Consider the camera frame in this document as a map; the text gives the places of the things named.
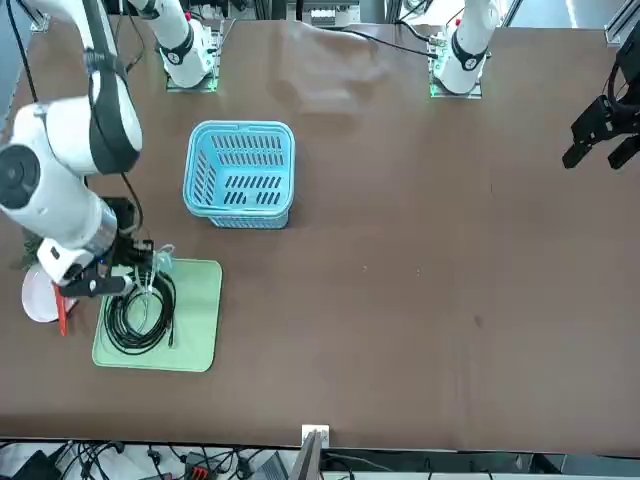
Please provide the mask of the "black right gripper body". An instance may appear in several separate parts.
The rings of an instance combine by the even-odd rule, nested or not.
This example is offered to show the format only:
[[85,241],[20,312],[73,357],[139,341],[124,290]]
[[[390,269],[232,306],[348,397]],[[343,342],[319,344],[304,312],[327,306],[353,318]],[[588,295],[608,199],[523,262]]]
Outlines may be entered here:
[[97,260],[97,275],[99,278],[109,278],[111,271],[116,266],[131,268],[139,274],[149,274],[150,269],[132,267],[127,264],[127,246],[132,240],[131,236],[117,236],[111,248]]

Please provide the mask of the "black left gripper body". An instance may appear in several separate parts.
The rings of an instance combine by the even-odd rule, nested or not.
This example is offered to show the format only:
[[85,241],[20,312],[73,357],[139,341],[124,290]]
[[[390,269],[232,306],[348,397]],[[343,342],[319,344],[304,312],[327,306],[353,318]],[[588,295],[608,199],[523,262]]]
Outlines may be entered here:
[[[618,97],[615,92],[617,74],[621,72],[627,86],[626,93]],[[614,109],[639,108],[639,35],[630,34],[616,54],[607,80],[606,96]]]

